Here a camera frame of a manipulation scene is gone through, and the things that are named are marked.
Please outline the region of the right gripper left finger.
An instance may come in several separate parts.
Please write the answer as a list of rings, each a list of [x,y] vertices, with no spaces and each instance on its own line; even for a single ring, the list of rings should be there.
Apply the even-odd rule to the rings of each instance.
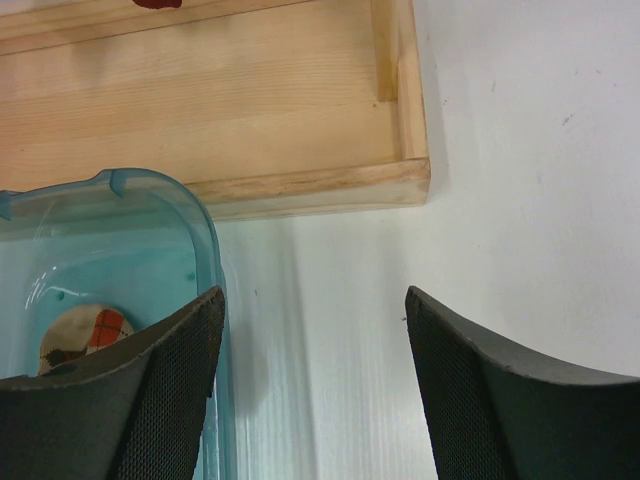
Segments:
[[[213,287],[108,348],[2,380],[2,478],[192,478],[224,316]]]

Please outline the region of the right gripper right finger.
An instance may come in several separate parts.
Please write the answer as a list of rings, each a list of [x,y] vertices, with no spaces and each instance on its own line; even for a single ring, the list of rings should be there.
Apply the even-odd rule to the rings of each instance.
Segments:
[[[405,309],[439,478],[638,478],[638,378],[532,350],[415,286]]]

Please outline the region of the argyle patterned sock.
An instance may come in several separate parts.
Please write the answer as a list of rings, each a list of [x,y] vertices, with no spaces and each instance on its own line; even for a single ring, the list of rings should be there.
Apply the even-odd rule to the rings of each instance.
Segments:
[[[92,354],[134,334],[118,310],[88,304],[61,314],[45,332],[39,347],[38,375],[69,361]]]

